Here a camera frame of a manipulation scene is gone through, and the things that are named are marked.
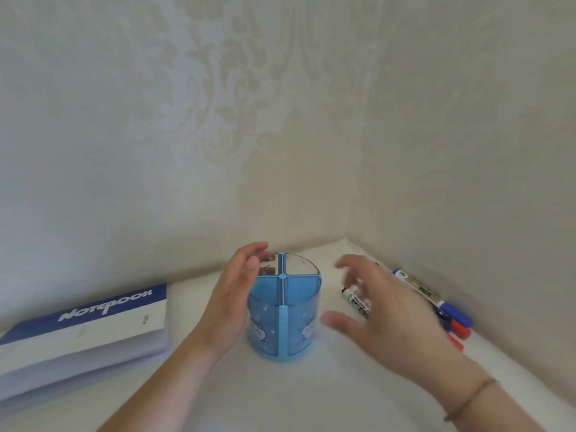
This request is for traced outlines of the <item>person's left hand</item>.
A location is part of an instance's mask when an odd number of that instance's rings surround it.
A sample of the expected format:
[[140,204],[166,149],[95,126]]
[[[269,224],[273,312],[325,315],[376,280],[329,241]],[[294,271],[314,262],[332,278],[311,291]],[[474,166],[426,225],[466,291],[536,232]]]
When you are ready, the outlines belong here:
[[[268,260],[273,255],[268,251],[268,257],[261,258],[261,261]],[[210,357],[212,362],[218,361],[238,340],[247,319],[250,291],[251,289],[249,292],[227,292],[226,264],[212,290],[205,311],[191,332],[194,345]]]

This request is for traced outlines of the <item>person's right hand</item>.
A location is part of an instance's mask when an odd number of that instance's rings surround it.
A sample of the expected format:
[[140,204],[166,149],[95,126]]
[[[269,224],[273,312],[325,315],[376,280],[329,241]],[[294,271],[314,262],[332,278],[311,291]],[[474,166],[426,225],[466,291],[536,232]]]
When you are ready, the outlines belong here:
[[420,386],[437,401],[447,387],[459,383],[468,386],[490,377],[451,344],[425,299],[399,279],[356,254],[342,256],[335,267],[347,269],[345,285],[358,279],[364,284],[372,302],[365,322],[369,351],[364,352],[379,364]]

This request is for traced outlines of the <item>blue plastic pen holder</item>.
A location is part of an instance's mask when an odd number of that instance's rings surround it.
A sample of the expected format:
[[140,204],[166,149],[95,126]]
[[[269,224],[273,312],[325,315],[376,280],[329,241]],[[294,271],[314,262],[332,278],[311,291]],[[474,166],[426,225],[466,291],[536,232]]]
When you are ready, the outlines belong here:
[[247,338],[256,354],[287,362],[311,347],[321,283],[316,265],[297,254],[276,253],[261,262],[248,297]]

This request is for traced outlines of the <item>person's right forearm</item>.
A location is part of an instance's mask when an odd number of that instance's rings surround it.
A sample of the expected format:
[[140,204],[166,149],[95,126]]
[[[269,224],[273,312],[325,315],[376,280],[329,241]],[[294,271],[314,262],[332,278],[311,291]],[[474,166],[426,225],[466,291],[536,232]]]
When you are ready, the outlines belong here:
[[447,387],[438,401],[445,410],[443,421],[458,432],[546,432],[493,377]]

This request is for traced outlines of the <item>person's left forearm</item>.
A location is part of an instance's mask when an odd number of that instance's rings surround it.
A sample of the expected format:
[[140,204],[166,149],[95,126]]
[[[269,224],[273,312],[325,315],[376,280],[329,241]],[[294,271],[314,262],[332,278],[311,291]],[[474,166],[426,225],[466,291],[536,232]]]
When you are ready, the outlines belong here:
[[97,432],[183,432],[218,356],[187,338]]

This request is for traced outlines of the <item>black cap whiteboard marker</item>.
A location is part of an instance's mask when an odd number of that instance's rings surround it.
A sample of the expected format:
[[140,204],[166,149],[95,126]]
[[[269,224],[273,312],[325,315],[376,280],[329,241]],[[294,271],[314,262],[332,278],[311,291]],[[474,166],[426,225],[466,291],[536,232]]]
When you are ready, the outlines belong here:
[[343,288],[342,296],[364,319],[369,318],[371,300],[366,297],[358,286],[352,285],[348,288]]

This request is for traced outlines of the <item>blue cap whiteboard marker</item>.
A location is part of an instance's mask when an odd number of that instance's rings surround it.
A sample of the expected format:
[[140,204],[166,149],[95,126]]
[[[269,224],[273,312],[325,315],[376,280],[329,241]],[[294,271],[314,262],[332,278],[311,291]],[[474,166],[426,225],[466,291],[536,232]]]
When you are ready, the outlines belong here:
[[425,286],[423,283],[417,280],[417,278],[407,274],[407,272],[402,269],[394,269],[392,273],[401,281],[409,284],[411,287],[417,290],[417,292],[425,297],[439,311],[446,314],[453,321],[456,321],[460,326],[465,327],[466,329],[472,328],[472,320],[467,315],[465,315],[464,312],[460,311],[451,303],[444,301],[437,293],[431,290],[428,286]]

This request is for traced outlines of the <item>blue cover notebook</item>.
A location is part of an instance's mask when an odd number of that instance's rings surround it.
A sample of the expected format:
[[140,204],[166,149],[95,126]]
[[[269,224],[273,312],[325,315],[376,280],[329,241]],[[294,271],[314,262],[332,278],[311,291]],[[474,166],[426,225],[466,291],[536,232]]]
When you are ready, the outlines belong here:
[[0,336],[0,404],[169,347],[167,283],[21,321]]

